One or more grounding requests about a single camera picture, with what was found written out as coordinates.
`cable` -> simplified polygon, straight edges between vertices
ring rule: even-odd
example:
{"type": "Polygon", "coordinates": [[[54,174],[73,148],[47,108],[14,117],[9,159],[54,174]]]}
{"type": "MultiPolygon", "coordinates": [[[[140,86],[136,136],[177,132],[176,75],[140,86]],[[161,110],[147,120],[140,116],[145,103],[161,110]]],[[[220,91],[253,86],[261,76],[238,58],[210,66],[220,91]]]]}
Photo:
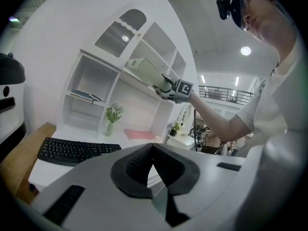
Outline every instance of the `cable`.
{"type": "Polygon", "coordinates": [[[194,147],[197,150],[197,142],[196,142],[196,109],[193,111],[193,139],[194,139],[194,147]]]}

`pink paper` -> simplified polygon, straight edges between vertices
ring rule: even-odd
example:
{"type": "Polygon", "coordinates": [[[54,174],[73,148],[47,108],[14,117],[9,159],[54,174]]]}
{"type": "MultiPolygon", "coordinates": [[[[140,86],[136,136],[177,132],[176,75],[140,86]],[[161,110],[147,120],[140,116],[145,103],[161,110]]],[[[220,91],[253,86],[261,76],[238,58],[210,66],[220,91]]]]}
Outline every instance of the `pink paper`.
{"type": "Polygon", "coordinates": [[[135,131],[130,129],[124,129],[127,137],[130,140],[153,140],[155,135],[151,132],[135,131]]]}

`keyboard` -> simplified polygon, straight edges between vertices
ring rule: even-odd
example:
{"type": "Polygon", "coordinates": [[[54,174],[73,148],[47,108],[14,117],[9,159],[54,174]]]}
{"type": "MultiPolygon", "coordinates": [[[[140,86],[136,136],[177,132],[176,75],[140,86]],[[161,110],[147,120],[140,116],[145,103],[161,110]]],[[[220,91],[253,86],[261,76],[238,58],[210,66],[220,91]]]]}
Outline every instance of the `keyboard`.
{"type": "Polygon", "coordinates": [[[38,152],[38,159],[65,166],[77,164],[96,156],[121,150],[118,144],[98,144],[67,141],[47,137],[38,152]]]}

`metal railing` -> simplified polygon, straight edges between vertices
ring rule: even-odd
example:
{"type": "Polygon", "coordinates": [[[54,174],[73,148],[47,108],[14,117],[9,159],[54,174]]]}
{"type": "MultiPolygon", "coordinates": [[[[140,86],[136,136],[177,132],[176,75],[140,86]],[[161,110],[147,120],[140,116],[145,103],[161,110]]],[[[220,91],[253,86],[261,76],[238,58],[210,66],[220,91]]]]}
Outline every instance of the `metal railing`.
{"type": "Polygon", "coordinates": [[[230,103],[246,105],[252,97],[252,92],[223,87],[199,86],[199,96],[222,100],[230,103]]]}

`vase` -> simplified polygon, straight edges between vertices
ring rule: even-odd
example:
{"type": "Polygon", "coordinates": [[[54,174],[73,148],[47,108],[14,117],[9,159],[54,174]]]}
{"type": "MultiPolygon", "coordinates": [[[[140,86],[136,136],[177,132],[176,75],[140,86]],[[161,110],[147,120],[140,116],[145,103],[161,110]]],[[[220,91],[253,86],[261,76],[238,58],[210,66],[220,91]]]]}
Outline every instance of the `vase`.
{"type": "Polygon", "coordinates": [[[107,127],[106,136],[110,137],[114,132],[114,122],[110,122],[107,127]]]}
{"type": "Polygon", "coordinates": [[[172,129],[169,134],[170,136],[174,137],[177,134],[177,131],[172,129]]]}

